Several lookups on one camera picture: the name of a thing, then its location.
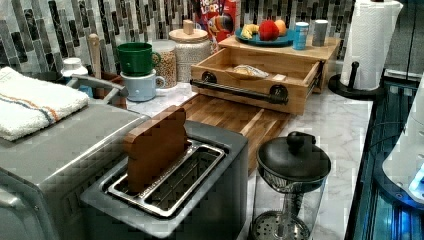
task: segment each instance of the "wooden utensil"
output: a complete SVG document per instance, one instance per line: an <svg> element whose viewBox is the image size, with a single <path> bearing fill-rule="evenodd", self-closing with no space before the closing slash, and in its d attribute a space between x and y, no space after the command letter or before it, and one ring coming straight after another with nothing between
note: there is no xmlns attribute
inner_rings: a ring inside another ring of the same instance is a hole
<svg viewBox="0 0 424 240"><path fill-rule="evenodd" d="M92 33L88 36L89 48L91 53L91 63L94 71L94 77L101 79L101 66L100 66L100 40L97 34Z"/></svg>

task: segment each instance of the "blue mug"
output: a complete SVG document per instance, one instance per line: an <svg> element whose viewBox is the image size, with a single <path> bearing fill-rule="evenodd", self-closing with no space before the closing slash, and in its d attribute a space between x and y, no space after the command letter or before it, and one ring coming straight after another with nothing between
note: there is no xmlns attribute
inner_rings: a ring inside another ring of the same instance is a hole
<svg viewBox="0 0 424 240"><path fill-rule="evenodd" d="M133 77L122 72L121 76L128 90L127 99L135 102L148 101L154 98L156 96L156 88L163 88L166 84L165 78L156 76L156 70L154 69L146 76Z"/></svg>
<svg viewBox="0 0 424 240"><path fill-rule="evenodd" d="M306 48L306 37L308 36L309 23L297 22L294 33L293 49L304 50Z"/></svg>

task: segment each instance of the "kitchen towel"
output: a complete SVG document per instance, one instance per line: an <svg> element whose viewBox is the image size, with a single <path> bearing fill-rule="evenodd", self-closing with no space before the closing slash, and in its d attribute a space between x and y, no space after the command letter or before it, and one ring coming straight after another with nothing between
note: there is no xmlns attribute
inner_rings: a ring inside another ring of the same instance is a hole
<svg viewBox="0 0 424 240"><path fill-rule="evenodd" d="M352 16L340 82L349 84L352 62L359 62L353 88L379 87L390 40L403 5L397 1L358 0Z"/></svg>
<svg viewBox="0 0 424 240"><path fill-rule="evenodd" d="M0 137L13 141L45 128L88 104L70 87L0 69Z"/></svg>

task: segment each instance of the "cereal box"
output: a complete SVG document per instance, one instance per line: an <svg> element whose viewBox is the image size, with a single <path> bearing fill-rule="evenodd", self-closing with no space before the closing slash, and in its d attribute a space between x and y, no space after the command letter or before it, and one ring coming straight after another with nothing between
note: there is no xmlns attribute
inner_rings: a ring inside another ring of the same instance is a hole
<svg viewBox="0 0 424 240"><path fill-rule="evenodd" d="M196 28L208 32L213 52L240 27L240 0L192 0Z"/></svg>

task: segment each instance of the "white mug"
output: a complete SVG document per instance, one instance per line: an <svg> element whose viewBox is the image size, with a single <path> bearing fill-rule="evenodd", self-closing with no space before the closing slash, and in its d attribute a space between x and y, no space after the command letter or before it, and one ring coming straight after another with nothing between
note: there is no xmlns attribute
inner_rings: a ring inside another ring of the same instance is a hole
<svg viewBox="0 0 424 240"><path fill-rule="evenodd" d="M131 77L121 72L124 85L128 90L127 99L130 101L140 102L148 101L156 96L156 88L163 88L166 84L165 78L156 76L156 70L152 70L149 75Z"/></svg>

